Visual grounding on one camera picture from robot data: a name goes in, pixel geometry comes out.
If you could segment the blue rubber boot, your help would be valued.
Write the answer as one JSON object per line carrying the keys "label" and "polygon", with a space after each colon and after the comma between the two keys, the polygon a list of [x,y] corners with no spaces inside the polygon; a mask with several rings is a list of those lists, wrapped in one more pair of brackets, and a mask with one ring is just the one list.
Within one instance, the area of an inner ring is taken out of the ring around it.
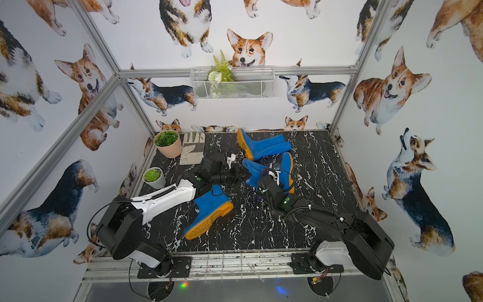
{"label": "blue rubber boot", "polygon": [[[280,181],[278,184],[283,185],[283,190],[285,192],[288,192],[290,194],[295,193],[295,185],[293,181],[293,157],[289,152],[284,152],[282,154],[282,159],[281,159],[281,169],[282,172],[280,173]],[[248,159],[244,159],[242,161],[242,165],[244,168],[248,169],[249,172],[251,173],[250,179],[246,180],[246,183],[250,186],[257,187],[258,182],[260,179],[260,175],[262,172],[267,171],[268,167],[263,166],[261,164],[258,164],[254,161],[250,161]]]}
{"label": "blue rubber boot", "polygon": [[245,131],[239,128],[236,136],[240,148],[244,151],[245,158],[250,161],[282,154],[292,149],[291,143],[287,142],[283,135],[256,141],[249,138]]}
{"label": "blue rubber boot", "polygon": [[195,221],[185,231],[185,238],[193,240],[205,234],[214,222],[233,210],[233,203],[225,195],[220,185],[213,185],[211,189],[195,199],[199,213]]}

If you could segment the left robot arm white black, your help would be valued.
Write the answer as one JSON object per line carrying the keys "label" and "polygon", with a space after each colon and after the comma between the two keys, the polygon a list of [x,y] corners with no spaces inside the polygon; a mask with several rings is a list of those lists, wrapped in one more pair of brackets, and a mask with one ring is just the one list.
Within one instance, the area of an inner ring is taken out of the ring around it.
{"label": "left robot arm white black", "polygon": [[222,186],[232,186],[249,178],[248,169],[239,164],[219,173],[210,173],[199,167],[154,193],[112,201],[95,235],[113,259],[129,258],[165,275],[172,268],[172,256],[163,245],[148,240],[142,227],[171,208],[194,201],[199,213],[186,230],[185,238],[198,238],[220,216],[233,210],[233,203],[223,192]]}

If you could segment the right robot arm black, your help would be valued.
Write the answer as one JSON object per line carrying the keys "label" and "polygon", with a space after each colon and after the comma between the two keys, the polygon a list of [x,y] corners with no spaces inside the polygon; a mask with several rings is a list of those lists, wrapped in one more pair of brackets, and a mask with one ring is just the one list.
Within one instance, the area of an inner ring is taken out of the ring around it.
{"label": "right robot arm black", "polygon": [[380,280],[383,274],[391,274],[387,264],[394,242],[368,213],[341,213],[317,206],[283,190],[272,176],[274,172],[264,169],[258,187],[260,197],[268,202],[275,217],[309,225],[343,242],[352,263],[367,277]]}

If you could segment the white grey work glove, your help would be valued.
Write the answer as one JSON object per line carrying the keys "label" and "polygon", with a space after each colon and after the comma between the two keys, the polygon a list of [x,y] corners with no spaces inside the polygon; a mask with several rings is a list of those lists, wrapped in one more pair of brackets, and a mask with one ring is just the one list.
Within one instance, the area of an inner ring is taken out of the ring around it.
{"label": "white grey work glove", "polygon": [[205,149],[205,133],[189,132],[185,133],[182,141],[182,153],[179,164],[198,165],[202,162]]}

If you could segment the pink ribbed plant pot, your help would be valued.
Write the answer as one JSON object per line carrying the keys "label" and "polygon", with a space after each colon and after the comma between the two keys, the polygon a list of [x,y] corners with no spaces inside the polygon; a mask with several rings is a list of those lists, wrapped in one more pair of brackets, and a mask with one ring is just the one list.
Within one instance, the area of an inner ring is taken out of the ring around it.
{"label": "pink ribbed plant pot", "polygon": [[178,141],[171,145],[171,146],[168,146],[168,147],[157,147],[157,149],[167,158],[169,159],[174,159],[178,156],[181,155],[182,153],[182,143],[181,143],[181,138],[180,138],[180,134],[179,134],[179,138],[178,138]]}

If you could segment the small white plant pot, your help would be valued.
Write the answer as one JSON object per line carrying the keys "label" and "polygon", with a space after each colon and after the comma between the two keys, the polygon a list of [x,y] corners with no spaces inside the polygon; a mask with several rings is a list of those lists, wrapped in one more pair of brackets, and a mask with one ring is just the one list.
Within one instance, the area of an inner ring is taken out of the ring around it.
{"label": "small white plant pot", "polygon": [[155,190],[160,190],[166,185],[165,175],[159,167],[147,169],[143,174],[143,181]]}

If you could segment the green plant in pink pot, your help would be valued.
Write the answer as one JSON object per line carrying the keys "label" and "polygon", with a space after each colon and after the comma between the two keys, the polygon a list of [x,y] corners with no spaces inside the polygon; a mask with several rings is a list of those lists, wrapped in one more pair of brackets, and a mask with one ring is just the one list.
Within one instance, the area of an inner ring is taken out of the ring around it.
{"label": "green plant in pink pot", "polygon": [[175,144],[178,141],[179,134],[173,130],[166,130],[160,132],[154,138],[154,144],[157,147],[168,147]]}

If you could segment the green plant in white pot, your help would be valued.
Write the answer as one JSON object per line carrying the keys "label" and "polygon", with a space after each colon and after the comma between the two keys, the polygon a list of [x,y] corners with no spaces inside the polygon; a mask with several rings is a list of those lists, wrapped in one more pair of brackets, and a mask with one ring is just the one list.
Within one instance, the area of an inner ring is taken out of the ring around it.
{"label": "green plant in white pot", "polygon": [[151,183],[156,182],[161,176],[162,173],[159,169],[149,169],[144,173],[143,179],[146,183]]}

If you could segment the fern and white flower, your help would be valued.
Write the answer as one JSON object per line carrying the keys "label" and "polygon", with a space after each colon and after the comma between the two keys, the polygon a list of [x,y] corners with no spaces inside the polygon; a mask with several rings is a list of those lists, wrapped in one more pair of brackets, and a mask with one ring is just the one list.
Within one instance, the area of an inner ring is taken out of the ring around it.
{"label": "fern and white flower", "polygon": [[211,67],[207,78],[211,96],[221,98],[233,94],[235,92],[235,79],[231,64],[227,61],[222,50],[220,57],[214,55],[213,58],[215,65]]}

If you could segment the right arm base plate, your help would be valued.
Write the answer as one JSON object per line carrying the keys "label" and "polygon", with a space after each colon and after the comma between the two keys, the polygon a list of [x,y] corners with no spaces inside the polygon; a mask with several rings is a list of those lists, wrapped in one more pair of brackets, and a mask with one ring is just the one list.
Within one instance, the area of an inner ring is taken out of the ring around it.
{"label": "right arm base plate", "polygon": [[293,269],[294,274],[317,274],[317,273],[343,273],[342,265],[325,265],[315,255],[311,253],[291,254],[291,261],[288,264]]}

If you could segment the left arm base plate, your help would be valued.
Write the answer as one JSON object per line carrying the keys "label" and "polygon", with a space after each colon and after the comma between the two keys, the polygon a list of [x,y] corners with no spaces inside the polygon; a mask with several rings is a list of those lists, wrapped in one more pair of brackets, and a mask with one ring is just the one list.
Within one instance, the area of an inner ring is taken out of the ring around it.
{"label": "left arm base plate", "polygon": [[191,271],[191,264],[192,257],[187,256],[174,256],[165,259],[154,269],[145,264],[141,264],[137,278],[188,278]]}

